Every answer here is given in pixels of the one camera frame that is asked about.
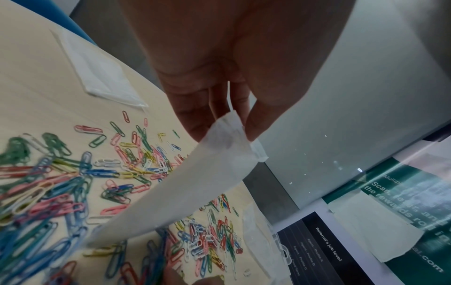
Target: paper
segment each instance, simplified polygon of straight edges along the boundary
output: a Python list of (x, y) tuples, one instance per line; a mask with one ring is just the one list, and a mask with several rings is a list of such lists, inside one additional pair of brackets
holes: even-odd
[(65, 28), (61, 28), (56, 36), (80, 78), (85, 92), (127, 105), (148, 107), (136, 93), (118, 63)]
[(337, 221), (380, 262), (405, 254), (424, 234), (361, 190), (338, 200), (330, 206)]
[(194, 151), (163, 182), (95, 231), (87, 246), (129, 239), (182, 219), (245, 178), (267, 159), (246, 138), (237, 113), (218, 119)]

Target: plastic bag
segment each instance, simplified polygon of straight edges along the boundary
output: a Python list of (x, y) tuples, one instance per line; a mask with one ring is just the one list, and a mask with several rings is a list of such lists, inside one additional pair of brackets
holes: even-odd
[(87, 245), (112, 244), (180, 220), (237, 186), (266, 159), (261, 144), (247, 140), (237, 113), (228, 113), (212, 125), (182, 165), (102, 225)]
[(86, 93), (127, 105), (148, 107), (117, 62), (65, 28), (61, 28), (56, 36)]

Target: hand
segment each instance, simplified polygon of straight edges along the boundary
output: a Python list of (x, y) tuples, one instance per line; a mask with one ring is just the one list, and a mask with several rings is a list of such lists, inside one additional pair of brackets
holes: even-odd
[[(163, 284), (164, 285), (187, 285), (182, 277), (172, 268), (166, 267), (163, 273)], [(193, 285), (224, 285), (224, 282), (216, 277), (204, 278), (201, 280), (197, 280), (193, 283)]]
[[(232, 107), (253, 141), (309, 89), (355, 0), (121, 0), (188, 133)], [(249, 90), (257, 102), (249, 111)]]

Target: light wood tabletop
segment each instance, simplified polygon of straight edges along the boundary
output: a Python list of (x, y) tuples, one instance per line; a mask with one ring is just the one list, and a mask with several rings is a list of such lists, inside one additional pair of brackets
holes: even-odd
[[(181, 154), (186, 157), (196, 146), (176, 118), (165, 94), (147, 81), (137, 72), (86, 42), (89, 48), (112, 58), (118, 62), (131, 85), (139, 96), (149, 105), (148, 108), (134, 108), (114, 101), (86, 94), (71, 66), (68, 58), (57, 43), (53, 33), (59, 26), (53, 22), (11, 2), (0, 0), (0, 145), (6, 146), (10, 137), (29, 133), (41, 139), (45, 132), (56, 134), (73, 153), (70, 158), (79, 160), (82, 153), (91, 151), (93, 161), (97, 159), (118, 159), (114, 148), (109, 144), (116, 131), (110, 125), (115, 122), (126, 134), (122, 141), (130, 142), (131, 133), (136, 125), (143, 127), (144, 118), (148, 119), (148, 142), (151, 145), (160, 144), (168, 152), (168, 159), (175, 162), (174, 156)], [(126, 123), (122, 111), (126, 111), (130, 123)], [(74, 131), (75, 125), (87, 125), (103, 129), (107, 136), (105, 143), (97, 148), (90, 148), (88, 143), (96, 136)], [(157, 133), (166, 133), (163, 142)], [(179, 146), (181, 151), (173, 152), (167, 146), (167, 141)], [(39, 158), (39, 152), (32, 150), (32, 162)], [(102, 184), (107, 178), (95, 178), (88, 195), (90, 215), (97, 216), (104, 208), (117, 204), (102, 199), (100, 194)], [(133, 183), (130, 180), (116, 179), (118, 184)], [(132, 202), (139, 199), (143, 193), (130, 195)], [(239, 217), (232, 211), (216, 213), (217, 219), (233, 222), (234, 229), (242, 238), (242, 211), (254, 203), (246, 186), (241, 183), (226, 193), (230, 206), (234, 207)], [(194, 218), (200, 223), (207, 223), (206, 211), (197, 211)], [(60, 238), (67, 236), (64, 217), (55, 218), (59, 226), (47, 241), (49, 246)], [(146, 242), (156, 234), (144, 235), (129, 241), (126, 260), (136, 272), (140, 272), (141, 260), (147, 254)], [(206, 277), (223, 274), (226, 284), (267, 284), (268, 277), (252, 258), (244, 241), (241, 241), (243, 254), (236, 256), (236, 281), (233, 277), (232, 264), (228, 264), (228, 272), (221, 271), (213, 265), (213, 272), (207, 272)], [(84, 257), (82, 250), (73, 254), (68, 260), (78, 262), (76, 280), (80, 285), (86, 284), (116, 284), (120, 277), (107, 280), (104, 277), (110, 257)], [(194, 275), (195, 262), (183, 262), (185, 281), (189, 284), (197, 277)], [(244, 271), (250, 270), (248, 277)], [(43, 274), (29, 279), (26, 284), (40, 284)]]

